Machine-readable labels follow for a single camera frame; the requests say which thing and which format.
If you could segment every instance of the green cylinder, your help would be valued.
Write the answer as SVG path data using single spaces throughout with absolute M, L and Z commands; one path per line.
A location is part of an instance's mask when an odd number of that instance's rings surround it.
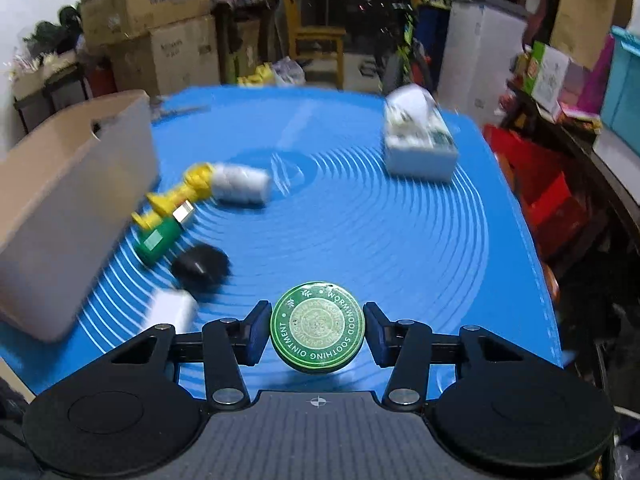
M 180 238 L 181 234 L 180 222 L 169 216 L 162 220 L 162 223 L 153 231 L 149 231 L 140 238 L 136 245 L 136 254 L 142 263 L 150 267 L 162 258 L 162 255 Z

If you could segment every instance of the green bottle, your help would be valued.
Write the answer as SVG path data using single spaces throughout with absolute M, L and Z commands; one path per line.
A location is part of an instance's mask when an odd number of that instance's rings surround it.
M 136 254 L 146 266 L 151 267 L 156 263 L 180 238 L 182 232 L 193 219 L 194 208 L 191 202 L 185 201 L 174 214 L 168 216 L 154 230 L 140 238 L 135 247 Z

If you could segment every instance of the blue storage box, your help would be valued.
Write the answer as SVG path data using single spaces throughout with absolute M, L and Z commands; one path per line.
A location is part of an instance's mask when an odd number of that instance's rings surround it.
M 640 40 L 613 27 L 616 47 L 600 117 L 640 155 Z

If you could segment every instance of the black computer mouse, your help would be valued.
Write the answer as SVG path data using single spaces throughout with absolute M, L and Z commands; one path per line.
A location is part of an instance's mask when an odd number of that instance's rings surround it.
M 176 256 L 171 272 L 189 292 L 212 292 L 229 275 L 229 258 L 223 251 L 198 244 Z

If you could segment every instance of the black circular disc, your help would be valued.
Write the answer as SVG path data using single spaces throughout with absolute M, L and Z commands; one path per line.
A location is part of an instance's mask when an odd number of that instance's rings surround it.
M 560 368 L 494 363 L 436 402 L 437 436 L 461 458 L 514 476 L 568 474 L 594 463 L 616 420 L 604 394 Z
M 26 443 L 49 468 L 82 478 L 134 474 L 194 438 L 198 403 L 178 384 L 132 368 L 93 379 L 53 386 L 24 416 Z

